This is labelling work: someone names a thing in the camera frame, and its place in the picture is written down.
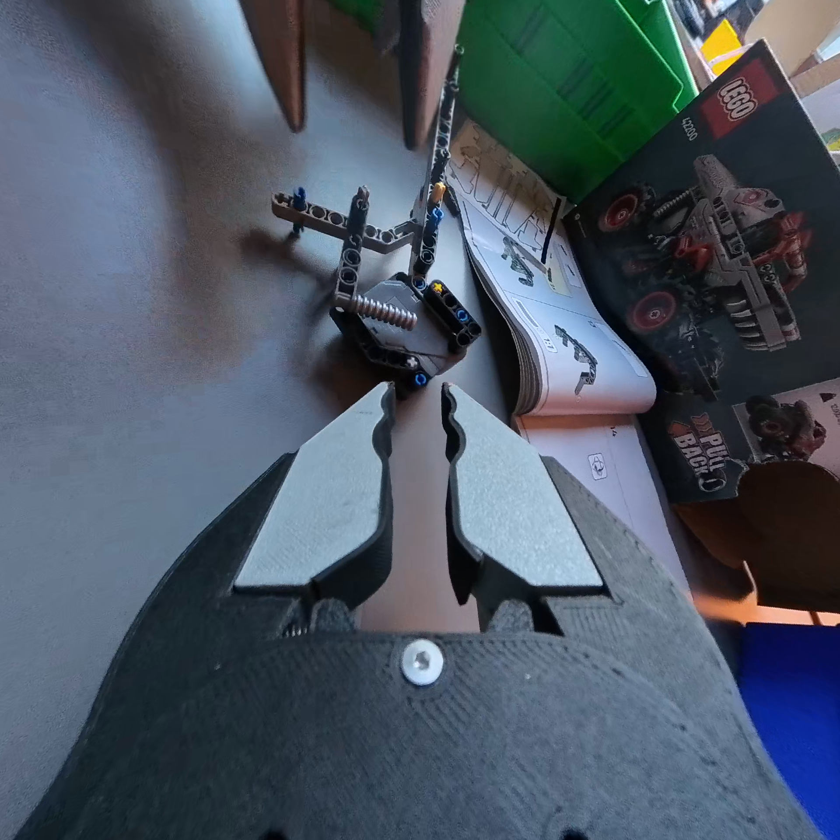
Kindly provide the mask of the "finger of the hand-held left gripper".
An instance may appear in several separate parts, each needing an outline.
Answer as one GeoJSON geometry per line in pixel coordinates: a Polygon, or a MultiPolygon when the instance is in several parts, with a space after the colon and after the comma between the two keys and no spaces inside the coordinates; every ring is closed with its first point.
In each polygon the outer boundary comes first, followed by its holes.
{"type": "Polygon", "coordinates": [[[410,151],[424,145],[433,129],[465,5],[464,1],[399,3],[403,138],[410,151]]]}
{"type": "Polygon", "coordinates": [[[306,125],[304,1],[240,1],[261,65],[291,132],[306,125]]]}

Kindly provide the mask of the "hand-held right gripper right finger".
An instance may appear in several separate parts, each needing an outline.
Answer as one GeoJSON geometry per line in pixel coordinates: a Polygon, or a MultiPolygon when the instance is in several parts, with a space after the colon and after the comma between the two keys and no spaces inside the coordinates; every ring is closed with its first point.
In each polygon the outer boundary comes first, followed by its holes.
{"type": "Polygon", "coordinates": [[[595,595],[604,580],[538,450],[444,383],[448,573],[480,606],[595,595]]]}

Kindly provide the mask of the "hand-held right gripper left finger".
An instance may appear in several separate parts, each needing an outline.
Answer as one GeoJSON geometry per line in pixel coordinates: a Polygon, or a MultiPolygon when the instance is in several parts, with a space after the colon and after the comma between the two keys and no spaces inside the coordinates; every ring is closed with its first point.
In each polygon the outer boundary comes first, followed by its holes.
{"type": "Polygon", "coordinates": [[[300,446],[233,582],[246,595],[357,608],[392,569],[393,383],[380,383],[300,446]]]}

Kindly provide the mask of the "grey and black lego assembly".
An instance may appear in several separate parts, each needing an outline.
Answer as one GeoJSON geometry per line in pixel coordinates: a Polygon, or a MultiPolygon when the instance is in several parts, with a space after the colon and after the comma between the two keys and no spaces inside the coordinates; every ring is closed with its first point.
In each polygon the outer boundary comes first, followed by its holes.
{"type": "Polygon", "coordinates": [[[467,307],[443,281],[431,277],[444,206],[457,209],[445,167],[451,156],[463,54],[463,47],[456,45],[441,89],[426,179],[406,221],[391,228],[369,224],[370,191],[365,185],[353,195],[348,213],[310,202],[302,187],[271,198],[272,213],[292,224],[293,235],[311,229],[341,241],[330,318],[367,361],[390,372],[401,397],[423,390],[460,362],[481,336],[481,327],[467,307]],[[411,247],[407,272],[396,272],[368,291],[360,290],[364,250],[389,255],[405,246],[411,247]]]}

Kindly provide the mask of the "open lego instruction booklet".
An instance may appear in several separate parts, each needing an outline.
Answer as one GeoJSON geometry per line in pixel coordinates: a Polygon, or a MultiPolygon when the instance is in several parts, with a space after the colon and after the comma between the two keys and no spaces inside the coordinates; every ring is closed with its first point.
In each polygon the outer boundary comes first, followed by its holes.
{"type": "Polygon", "coordinates": [[[564,230],[568,201],[467,119],[445,175],[465,251],[513,345],[511,425],[621,519],[687,592],[637,415],[652,374],[597,311],[564,230]]]}

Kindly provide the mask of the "dark lego set box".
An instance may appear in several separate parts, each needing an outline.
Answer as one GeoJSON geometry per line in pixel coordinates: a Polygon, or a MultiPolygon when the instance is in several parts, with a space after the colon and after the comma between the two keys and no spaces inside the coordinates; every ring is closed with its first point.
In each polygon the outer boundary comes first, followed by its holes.
{"type": "Polygon", "coordinates": [[[838,613],[838,168],[765,40],[567,216],[650,370],[668,501],[764,606],[838,613]]]}

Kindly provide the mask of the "green plastic bin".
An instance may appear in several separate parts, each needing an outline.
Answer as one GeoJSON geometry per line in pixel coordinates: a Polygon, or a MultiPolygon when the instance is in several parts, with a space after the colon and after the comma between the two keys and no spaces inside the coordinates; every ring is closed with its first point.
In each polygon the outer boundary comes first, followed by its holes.
{"type": "Polygon", "coordinates": [[[432,2],[458,101],[546,183],[579,202],[698,94],[666,2],[432,2]]]}

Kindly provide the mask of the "yellow box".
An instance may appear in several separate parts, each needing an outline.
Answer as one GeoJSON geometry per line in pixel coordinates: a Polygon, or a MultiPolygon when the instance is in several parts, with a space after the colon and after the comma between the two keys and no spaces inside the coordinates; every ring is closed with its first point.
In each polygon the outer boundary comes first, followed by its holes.
{"type": "Polygon", "coordinates": [[[713,78],[719,77],[745,52],[736,30],[723,18],[700,47],[700,57],[713,78]]]}

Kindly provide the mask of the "blue cloth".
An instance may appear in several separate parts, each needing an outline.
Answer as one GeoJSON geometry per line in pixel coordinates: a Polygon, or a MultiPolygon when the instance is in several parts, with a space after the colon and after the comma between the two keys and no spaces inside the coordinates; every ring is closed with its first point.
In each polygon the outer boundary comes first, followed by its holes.
{"type": "Polygon", "coordinates": [[[771,759],[825,838],[839,838],[839,628],[747,624],[738,686],[771,759]]]}

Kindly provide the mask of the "cardboard box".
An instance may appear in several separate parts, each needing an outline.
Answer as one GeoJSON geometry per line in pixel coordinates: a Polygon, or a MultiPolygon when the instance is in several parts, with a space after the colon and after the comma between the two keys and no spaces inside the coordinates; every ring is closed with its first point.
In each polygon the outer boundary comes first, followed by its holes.
{"type": "Polygon", "coordinates": [[[748,26],[744,43],[766,41],[788,77],[838,34],[838,1],[764,2],[748,26]]]}

